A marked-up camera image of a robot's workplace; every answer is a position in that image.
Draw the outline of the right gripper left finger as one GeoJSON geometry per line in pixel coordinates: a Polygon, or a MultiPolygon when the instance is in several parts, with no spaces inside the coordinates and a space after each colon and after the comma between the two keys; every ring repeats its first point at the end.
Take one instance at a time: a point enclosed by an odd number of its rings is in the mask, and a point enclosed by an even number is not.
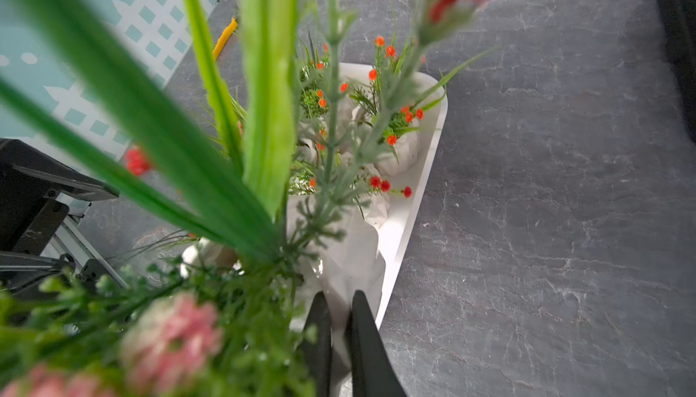
{"type": "Polygon", "coordinates": [[[306,339],[298,350],[315,383],[315,396],[328,397],[331,395],[333,329],[328,302],[323,292],[315,294],[303,331],[306,339]]]}

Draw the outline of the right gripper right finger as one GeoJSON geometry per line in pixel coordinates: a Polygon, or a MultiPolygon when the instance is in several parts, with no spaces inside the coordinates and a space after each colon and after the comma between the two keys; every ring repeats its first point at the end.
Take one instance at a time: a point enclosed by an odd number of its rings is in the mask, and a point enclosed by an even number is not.
{"type": "Polygon", "coordinates": [[[406,397],[386,353],[366,294],[361,290],[353,295],[347,336],[353,396],[406,397]]]}

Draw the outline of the pink flower pot back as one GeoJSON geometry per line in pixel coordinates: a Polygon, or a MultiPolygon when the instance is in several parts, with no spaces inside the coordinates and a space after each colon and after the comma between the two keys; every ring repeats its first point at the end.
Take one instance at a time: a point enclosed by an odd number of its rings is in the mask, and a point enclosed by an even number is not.
{"type": "MultiPolygon", "coordinates": [[[[89,294],[73,276],[51,277],[51,301],[2,297],[1,315],[27,312],[24,326],[1,327],[5,396],[310,396],[315,383],[299,352],[295,270],[312,246],[341,240],[337,223],[360,191],[359,165],[385,151],[381,131],[341,132],[331,116],[311,137],[319,152],[315,192],[286,228],[286,199],[299,133],[295,68],[298,0],[241,0],[248,110],[231,101],[210,52],[199,0],[185,0],[199,70],[216,114],[213,143],[128,58],[83,0],[18,0],[136,139],[147,161],[187,201],[181,207],[109,160],[8,83],[7,107],[45,132],[146,210],[232,248],[240,268],[197,265],[163,286],[137,280],[89,294]],[[355,146],[355,165],[335,153],[355,146]]],[[[424,0],[415,24],[422,56],[469,21],[480,0],[424,0]]]]}

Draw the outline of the orange flower pot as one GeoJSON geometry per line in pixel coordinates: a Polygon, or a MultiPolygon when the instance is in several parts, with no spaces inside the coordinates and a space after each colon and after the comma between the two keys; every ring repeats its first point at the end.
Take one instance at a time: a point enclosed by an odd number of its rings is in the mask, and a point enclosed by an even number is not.
{"type": "Polygon", "coordinates": [[[374,40],[373,66],[365,83],[357,83],[350,92],[357,111],[355,121],[369,130],[381,131],[378,143],[385,147],[374,163],[385,176],[400,175],[415,163],[420,152],[420,133],[426,112],[445,95],[449,81],[485,54],[460,63],[435,83],[416,81],[418,74],[407,74],[407,64],[418,55],[414,44],[398,51],[395,42],[378,36],[374,40]]]}
{"type": "Polygon", "coordinates": [[[327,44],[316,47],[311,34],[307,41],[300,40],[301,65],[299,81],[301,85],[300,118],[307,123],[325,129],[328,125],[329,103],[326,99],[327,80],[330,77],[331,62],[327,44]]]}
{"type": "MultiPolygon", "coordinates": [[[[295,196],[313,194],[317,187],[316,164],[310,161],[295,161],[290,175],[290,194],[295,196]]],[[[410,186],[398,188],[393,181],[378,172],[373,164],[362,166],[353,180],[353,190],[360,191],[353,198],[364,221],[376,229],[389,218],[391,198],[410,199],[414,189],[410,186]]]]}

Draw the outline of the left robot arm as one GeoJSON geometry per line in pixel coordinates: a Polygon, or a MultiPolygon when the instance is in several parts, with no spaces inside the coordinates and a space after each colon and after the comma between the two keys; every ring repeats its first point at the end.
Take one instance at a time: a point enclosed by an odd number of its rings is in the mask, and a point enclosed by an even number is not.
{"type": "Polygon", "coordinates": [[[39,286],[66,269],[89,288],[103,276],[125,285],[77,230],[61,197],[93,202],[119,192],[23,141],[1,140],[1,286],[14,297],[47,298],[39,286]]]}

